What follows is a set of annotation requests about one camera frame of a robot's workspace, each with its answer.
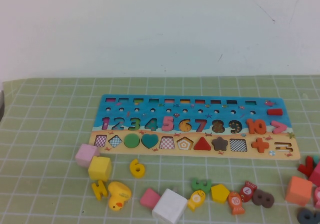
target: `orange fish toy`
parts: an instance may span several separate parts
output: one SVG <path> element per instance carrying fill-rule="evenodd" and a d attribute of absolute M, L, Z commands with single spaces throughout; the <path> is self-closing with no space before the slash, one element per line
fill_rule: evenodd
<path fill-rule="evenodd" d="M 232 209 L 232 215 L 240 215 L 246 212 L 242 207 L 242 201 L 238 193 L 230 192 L 228 196 L 228 203 Z"/>

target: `green circle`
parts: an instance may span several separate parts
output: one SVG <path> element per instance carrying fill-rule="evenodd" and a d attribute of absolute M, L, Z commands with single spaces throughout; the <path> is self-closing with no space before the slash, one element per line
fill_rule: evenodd
<path fill-rule="evenodd" d="M 140 138 L 137 134 L 131 133 L 124 138 L 124 145 L 127 148 L 136 148 L 140 143 Z"/>

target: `yellow duck toy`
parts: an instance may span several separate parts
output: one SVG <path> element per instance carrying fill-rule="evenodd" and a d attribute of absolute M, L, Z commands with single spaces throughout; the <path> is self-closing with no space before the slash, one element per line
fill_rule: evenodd
<path fill-rule="evenodd" d="M 131 190 L 120 182 L 111 182 L 108 185 L 108 191 L 111 195 L 108 206 L 113 211 L 121 210 L 132 196 Z"/>
<path fill-rule="evenodd" d="M 206 194 L 204 191 L 195 191 L 188 200 L 187 206 L 194 212 L 196 208 L 200 207 L 204 203 L 205 199 Z"/>

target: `white wall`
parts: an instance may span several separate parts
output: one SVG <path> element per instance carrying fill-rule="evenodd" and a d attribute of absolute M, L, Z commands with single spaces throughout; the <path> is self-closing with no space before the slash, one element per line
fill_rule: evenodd
<path fill-rule="evenodd" d="M 320 0 L 0 0 L 0 79 L 320 73 Z"/>

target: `beige board section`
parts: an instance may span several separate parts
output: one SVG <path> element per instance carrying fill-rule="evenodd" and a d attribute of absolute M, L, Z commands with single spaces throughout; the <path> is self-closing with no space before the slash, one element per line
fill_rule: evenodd
<path fill-rule="evenodd" d="M 124 145 L 125 136 L 128 134 L 135 133 L 140 138 L 140 144 L 136 148 L 127 148 Z M 153 148 L 146 148 L 142 142 L 141 138 L 144 134 L 157 134 L 158 143 Z M 244 159 L 269 159 L 269 160 L 299 160 L 300 152 L 298 149 L 297 141 L 294 137 L 290 138 L 288 133 L 273 134 L 272 132 L 266 132 L 263 135 L 260 134 L 249 134 L 243 137 L 243 134 L 231 134 L 231 135 L 216 135 L 206 136 L 204 133 L 180 133 L 179 136 L 168 135 L 163 133 L 158 133 L 154 131 L 143 131 L 143 134 L 138 131 L 93 131 L 89 140 L 90 145 L 94 145 L 96 135 L 107 135 L 107 142 L 103 148 L 99 148 L 102 154 L 141 154 L 141 155 L 164 155 L 164 156 L 190 156 L 190 157 L 217 157 L 217 158 L 244 158 Z M 110 140 L 115 135 L 118 135 L 122 139 L 122 143 L 116 148 L 113 148 L 108 140 Z M 173 137 L 175 149 L 159 149 L 161 137 Z M 177 141 L 183 137 L 187 137 L 193 141 L 193 146 L 191 150 L 180 150 L 177 145 Z M 194 146 L 200 137 L 204 137 L 206 141 L 211 146 L 211 151 L 197 151 L 194 150 Z M 215 151 L 212 145 L 212 140 L 217 137 L 222 137 L 228 140 L 228 145 L 226 151 Z M 257 138 L 262 138 L 264 142 L 269 143 L 269 148 L 264 150 L 264 153 L 259 153 L 256 148 L 252 148 L 252 142 L 255 142 Z M 247 152 L 233 152 L 230 149 L 230 139 L 244 139 L 246 141 Z M 275 143 L 290 143 L 292 152 L 289 151 L 278 151 L 276 150 Z M 274 151 L 275 155 L 272 156 L 270 151 Z"/>

